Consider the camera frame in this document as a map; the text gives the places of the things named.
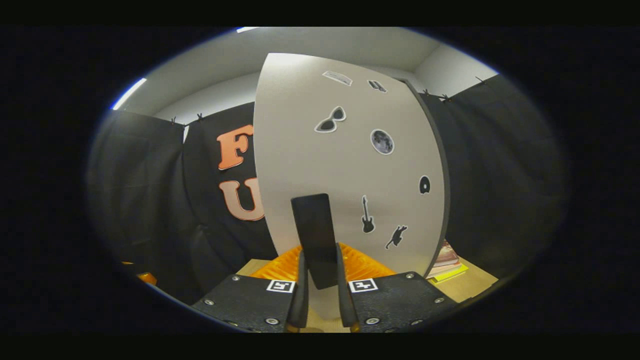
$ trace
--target sticker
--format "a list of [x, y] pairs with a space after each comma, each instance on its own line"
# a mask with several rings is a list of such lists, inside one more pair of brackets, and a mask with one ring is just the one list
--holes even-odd
[[342, 106], [336, 106], [335, 109], [331, 111], [329, 117], [320, 121], [320, 123], [316, 126], [316, 133], [332, 133], [337, 128], [338, 125], [335, 123], [336, 121], [344, 121], [347, 118], [347, 114], [344, 112]]
[[325, 71], [324, 74], [322, 75], [330, 78], [331, 80], [336, 80], [337, 82], [345, 84], [347, 86], [351, 86], [351, 83], [353, 82], [351, 79], [347, 78], [345, 75], [338, 74], [337, 72], [333, 72], [333, 71]]
[[424, 175], [420, 178], [420, 195], [424, 195], [429, 193], [431, 189], [431, 183], [429, 182], [429, 178], [427, 175]]
[[381, 93], [386, 93], [387, 89], [385, 89], [382, 85], [380, 85], [379, 82], [374, 81], [374, 80], [367, 80], [367, 82], [369, 83], [369, 86], [371, 86], [371, 88], [373, 88], [374, 90], [377, 90]]
[[362, 293], [365, 291], [374, 291], [378, 289], [376, 282], [373, 279], [354, 280], [349, 281], [349, 287], [352, 293]]
[[382, 155], [389, 155], [396, 148], [391, 136], [389, 136], [386, 131], [380, 129], [371, 131], [371, 145]]
[[398, 226], [397, 229], [394, 231], [394, 234], [391, 236], [391, 240], [389, 241], [387, 246], [385, 246], [385, 249], [388, 250], [389, 245], [391, 245], [391, 243], [393, 243], [397, 247], [400, 241], [402, 241], [402, 232], [405, 230], [406, 230], [406, 226], [404, 225], [402, 225], [402, 227]]
[[374, 229], [376, 228], [376, 224], [373, 223], [373, 217], [369, 216], [366, 195], [362, 196], [362, 207], [364, 208], [364, 216], [362, 217], [362, 225], [364, 225], [364, 227], [362, 228], [362, 231], [365, 234], [368, 234], [371, 231], [374, 231]]
[[295, 284], [295, 281], [271, 280], [269, 286], [267, 286], [267, 291], [275, 291], [277, 293], [292, 293]]

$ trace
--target yellow book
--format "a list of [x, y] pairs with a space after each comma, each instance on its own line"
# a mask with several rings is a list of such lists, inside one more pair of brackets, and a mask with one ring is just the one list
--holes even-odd
[[444, 273], [444, 274], [440, 274], [438, 276], [434, 276], [431, 279], [429, 279], [429, 281], [431, 281], [433, 284], [437, 284], [439, 282], [448, 280], [448, 279], [450, 279], [450, 278], [452, 278], [454, 276], [460, 275], [463, 272], [467, 271], [468, 269], [469, 268], [466, 265], [462, 264], [459, 268], [457, 268], [455, 270], [452, 270], [450, 272]]

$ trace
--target ceiling light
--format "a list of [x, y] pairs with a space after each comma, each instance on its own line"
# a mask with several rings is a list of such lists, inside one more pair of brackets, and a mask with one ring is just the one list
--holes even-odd
[[260, 26], [245, 26], [243, 28], [237, 28], [236, 31], [240, 34], [240, 33], [244, 33], [245, 31], [249, 31], [249, 30], [253, 30], [253, 29], [257, 29]]
[[142, 78], [140, 79], [135, 85], [133, 85], [130, 89], [127, 90], [126, 93], [124, 93], [124, 95], [120, 98], [120, 100], [118, 100], [118, 102], [116, 102], [116, 104], [113, 106], [114, 110], [117, 110], [119, 107], [122, 106], [122, 104], [129, 98], [129, 96], [131, 96], [131, 94], [133, 94], [134, 91], [136, 91], [140, 85], [142, 85], [147, 79]]

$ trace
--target black curtain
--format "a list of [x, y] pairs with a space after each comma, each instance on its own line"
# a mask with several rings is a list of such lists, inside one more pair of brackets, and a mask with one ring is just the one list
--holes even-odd
[[451, 207], [446, 237], [503, 278], [549, 245], [569, 196], [558, 134], [501, 75], [449, 100], [421, 94], [442, 137]]
[[251, 191], [244, 185], [247, 179], [256, 177], [253, 136], [245, 135], [245, 152], [237, 151], [243, 158], [240, 165], [218, 170], [218, 136], [247, 125], [253, 125], [252, 102], [190, 123], [184, 143], [186, 193], [200, 224], [195, 239], [198, 246], [193, 245], [191, 256], [201, 287], [209, 290], [249, 260], [271, 260], [278, 255], [264, 217], [258, 221], [234, 217], [219, 188], [223, 181], [237, 181], [240, 204], [247, 210], [254, 208]]
[[124, 269], [150, 272], [158, 287], [192, 303], [202, 293], [185, 244], [197, 226], [184, 193], [184, 126], [112, 110], [94, 139], [88, 211]]
[[264, 218], [234, 217], [219, 184], [237, 181], [237, 197], [253, 209], [244, 181], [256, 177], [252, 136], [236, 167], [218, 170], [217, 137], [253, 124], [253, 103], [185, 126], [111, 111], [90, 155], [88, 211], [96, 230], [124, 268], [150, 272], [157, 286], [193, 304], [251, 259], [277, 252]]

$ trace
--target book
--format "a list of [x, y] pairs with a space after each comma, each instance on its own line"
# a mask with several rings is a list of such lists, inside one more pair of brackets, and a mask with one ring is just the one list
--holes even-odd
[[432, 284], [440, 284], [441, 282], [447, 281], [449, 279], [453, 279], [458, 275], [464, 274], [467, 270], [469, 270], [469, 267], [467, 267], [464, 264], [460, 264], [459, 268], [446, 272], [444, 274], [436, 275], [430, 278], [429, 281], [431, 281]]
[[440, 253], [438, 254], [438, 258], [436, 259], [435, 264], [433, 264], [433, 267], [455, 264], [458, 262], [458, 260], [458, 255], [455, 251], [453, 251], [453, 248], [451, 247], [447, 239], [445, 239], [444, 243], [442, 244], [442, 248], [440, 249]]
[[461, 266], [460, 258], [457, 253], [451, 247], [451, 244], [445, 239], [436, 258], [436, 262], [433, 264], [429, 274], [425, 278], [429, 279], [436, 275], [443, 274], [448, 271], [459, 269]]
[[433, 267], [431, 268], [431, 271], [429, 272], [429, 275], [426, 276], [427, 279], [430, 279], [434, 276], [437, 275], [442, 275], [444, 273], [453, 271], [453, 270], [457, 270], [460, 268], [460, 266], [462, 265], [462, 263], [460, 263], [459, 261], [455, 264], [450, 264], [450, 265], [444, 265], [444, 266], [438, 266], [438, 267]]

